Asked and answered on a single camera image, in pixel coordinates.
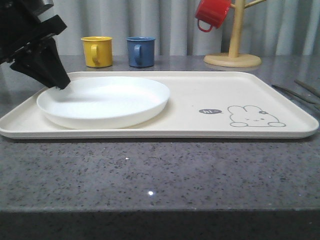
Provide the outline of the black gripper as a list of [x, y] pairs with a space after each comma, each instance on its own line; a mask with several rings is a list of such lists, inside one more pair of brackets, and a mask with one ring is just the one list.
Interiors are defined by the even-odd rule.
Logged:
[[[0, 2], [0, 62], [11, 62], [19, 52], [59, 35], [67, 28], [60, 16], [45, 21], [39, 15], [54, 6], [52, 0], [2, 0]], [[14, 71], [25, 74], [48, 88], [65, 89], [71, 82], [61, 63], [56, 42], [48, 39], [34, 51], [34, 65], [15, 61]]]

